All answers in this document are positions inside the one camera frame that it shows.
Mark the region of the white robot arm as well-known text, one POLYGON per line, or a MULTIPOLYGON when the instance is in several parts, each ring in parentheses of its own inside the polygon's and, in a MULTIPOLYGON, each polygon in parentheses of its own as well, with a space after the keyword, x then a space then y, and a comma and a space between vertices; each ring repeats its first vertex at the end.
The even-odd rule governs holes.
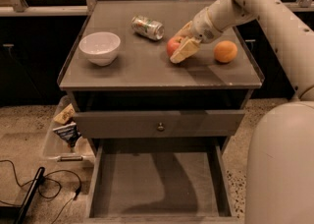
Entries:
POLYGON ((314 224, 314 31, 281 0, 217 0, 178 31, 169 57, 178 64, 250 21, 261 27, 293 95, 253 132, 244 224, 314 224))

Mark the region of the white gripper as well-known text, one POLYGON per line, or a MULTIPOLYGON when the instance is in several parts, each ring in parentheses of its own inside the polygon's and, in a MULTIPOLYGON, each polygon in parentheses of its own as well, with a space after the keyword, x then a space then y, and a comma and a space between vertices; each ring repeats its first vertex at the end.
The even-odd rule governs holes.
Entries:
POLYGON ((222 33, 211 21, 209 8, 204 8, 176 33, 176 36, 182 36, 183 40, 180 47, 169 57, 170 61, 174 64, 184 61, 199 50, 200 42, 211 43, 221 35, 222 33))

